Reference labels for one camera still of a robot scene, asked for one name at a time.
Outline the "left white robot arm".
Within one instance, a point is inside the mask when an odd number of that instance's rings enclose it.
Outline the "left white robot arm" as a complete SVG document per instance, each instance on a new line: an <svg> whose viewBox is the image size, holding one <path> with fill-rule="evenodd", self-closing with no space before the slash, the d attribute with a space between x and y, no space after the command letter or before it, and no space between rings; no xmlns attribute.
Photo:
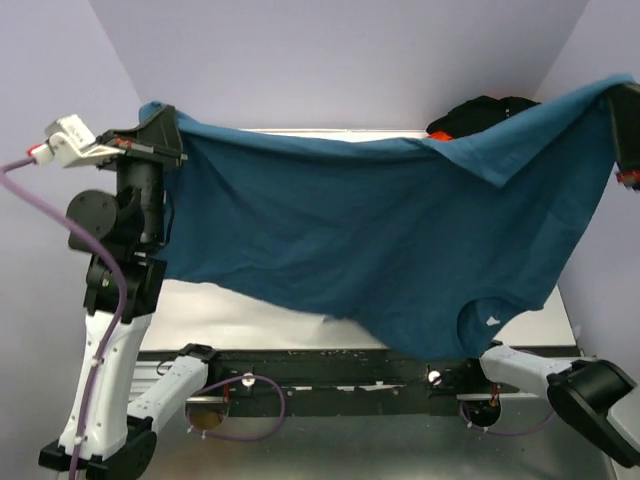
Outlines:
<svg viewBox="0 0 640 480"><path fill-rule="evenodd" d="M116 175L116 190L85 190L63 223L70 249L86 252L83 306L86 339L75 399L60 437L42 448L39 465L59 478L137 479L157 437L196 391L214 393L222 380L210 347L189 344L142 399L129 399L142 340L156 311L166 264L157 253L170 240L175 208L167 173L186 160L171 106L137 127L93 134L75 115L52 123L31 151L39 164L93 166Z"/></svg>

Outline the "teal blue t shirt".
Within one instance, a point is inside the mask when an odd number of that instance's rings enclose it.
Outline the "teal blue t shirt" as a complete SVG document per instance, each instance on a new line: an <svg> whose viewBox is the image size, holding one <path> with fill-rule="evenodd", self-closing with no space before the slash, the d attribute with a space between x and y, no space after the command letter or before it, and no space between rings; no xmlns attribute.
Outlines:
<svg viewBox="0 0 640 480"><path fill-rule="evenodd" d="M550 296L616 159L612 76L477 134L344 142L177 125L186 163L159 253L214 283L357 322L424 360L476 357Z"/></svg>

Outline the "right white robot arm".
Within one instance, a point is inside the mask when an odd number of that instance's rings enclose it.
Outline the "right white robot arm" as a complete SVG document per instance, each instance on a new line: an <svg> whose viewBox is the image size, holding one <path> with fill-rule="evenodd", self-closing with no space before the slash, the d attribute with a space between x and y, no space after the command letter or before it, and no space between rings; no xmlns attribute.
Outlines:
<svg viewBox="0 0 640 480"><path fill-rule="evenodd" d="M639 85L610 88L618 172L616 180L639 189ZM639 385L607 360L560 361L494 346L464 362L460 379L480 392L506 383L546 399L555 413L591 444L625 468L639 465Z"/></svg>

